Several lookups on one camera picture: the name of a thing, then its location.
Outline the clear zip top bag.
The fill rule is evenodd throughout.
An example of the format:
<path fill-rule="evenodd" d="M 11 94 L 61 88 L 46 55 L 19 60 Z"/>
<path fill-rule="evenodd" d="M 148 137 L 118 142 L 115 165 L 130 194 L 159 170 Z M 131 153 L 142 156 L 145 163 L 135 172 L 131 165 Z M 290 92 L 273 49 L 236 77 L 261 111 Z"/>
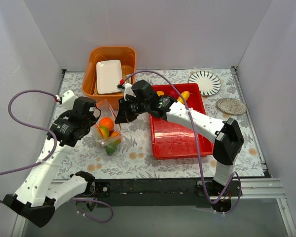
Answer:
<path fill-rule="evenodd" d="M 97 103 L 94 111 L 97 122 L 91 127 L 92 136 L 96 144 L 112 156 L 119 147 L 122 135 L 121 126 L 115 124 L 116 114 L 107 100 Z"/>

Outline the green yellow papaya toy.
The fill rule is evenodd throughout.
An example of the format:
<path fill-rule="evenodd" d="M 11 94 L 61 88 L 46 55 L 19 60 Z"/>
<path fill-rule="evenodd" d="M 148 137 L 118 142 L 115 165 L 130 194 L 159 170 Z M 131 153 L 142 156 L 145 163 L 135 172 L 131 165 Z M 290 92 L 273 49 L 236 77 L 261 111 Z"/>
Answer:
<path fill-rule="evenodd" d="M 110 130 L 106 126 L 99 126 L 98 127 L 101 137 L 106 140 L 110 136 Z"/>

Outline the orange green mango toy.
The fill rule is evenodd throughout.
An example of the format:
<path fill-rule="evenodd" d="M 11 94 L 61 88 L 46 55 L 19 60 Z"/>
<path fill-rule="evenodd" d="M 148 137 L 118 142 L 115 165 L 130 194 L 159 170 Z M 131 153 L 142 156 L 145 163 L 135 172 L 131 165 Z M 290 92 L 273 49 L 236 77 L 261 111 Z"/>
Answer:
<path fill-rule="evenodd" d="M 115 151 L 117 150 L 118 145 L 121 143 L 121 135 L 119 133 L 119 135 L 117 135 L 114 138 L 109 138 L 108 139 L 108 143 L 105 146 L 105 150 L 107 155 L 111 156 L 115 153 Z"/>

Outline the yellow elongated mango toy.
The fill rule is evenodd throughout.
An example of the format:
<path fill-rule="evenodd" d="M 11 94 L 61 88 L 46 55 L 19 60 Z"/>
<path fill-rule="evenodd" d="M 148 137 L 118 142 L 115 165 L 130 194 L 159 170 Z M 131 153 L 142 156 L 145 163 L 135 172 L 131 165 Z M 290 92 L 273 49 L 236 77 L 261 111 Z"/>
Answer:
<path fill-rule="evenodd" d="M 184 104 L 188 98 L 190 96 L 190 92 L 189 91 L 184 91 L 181 93 L 181 95 L 177 98 L 177 101 Z"/>

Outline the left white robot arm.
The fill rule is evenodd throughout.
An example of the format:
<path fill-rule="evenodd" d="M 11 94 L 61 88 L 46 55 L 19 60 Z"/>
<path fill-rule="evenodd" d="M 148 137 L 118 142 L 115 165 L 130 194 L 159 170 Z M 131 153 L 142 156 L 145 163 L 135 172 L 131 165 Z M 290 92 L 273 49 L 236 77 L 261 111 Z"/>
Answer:
<path fill-rule="evenodd" d="M 62 104 L 68 110 L 52 123 L 37 158 L 38 165 L 13 194 L 3 199 L 3 204 L 40 228 L 51 220 L 60 205 L 76 195 L 88 198 L 95 192 L 94 176 L 84 171 L 71 175 L 57 188 L 50 187 L 63 160 L 98 121 L 94 116 L 97 104 L 91 98 L 63 98 Z"/>

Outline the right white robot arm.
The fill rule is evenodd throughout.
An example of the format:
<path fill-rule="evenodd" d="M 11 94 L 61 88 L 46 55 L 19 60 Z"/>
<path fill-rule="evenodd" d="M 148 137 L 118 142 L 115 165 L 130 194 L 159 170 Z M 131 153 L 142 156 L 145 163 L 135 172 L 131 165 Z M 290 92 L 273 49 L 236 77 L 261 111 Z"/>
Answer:
<path fill-rule="evenodd" d="M 132 122 L 139 114 L 148 113 L 154 118 L 181 125 L 202 135 L 214 145 L 213 156 L 217 161 L 213 178 L 214 192 L 224 196 L 231 191 L 229 179 L 244 143 L 235 119 L 224 121 L 187 108 L 172 96 L 158 95 L 145 80 L 135 84 L 121 80 L 117 89 L 123 92 L 123 97 L 118 101 L 116 124 Z"/>

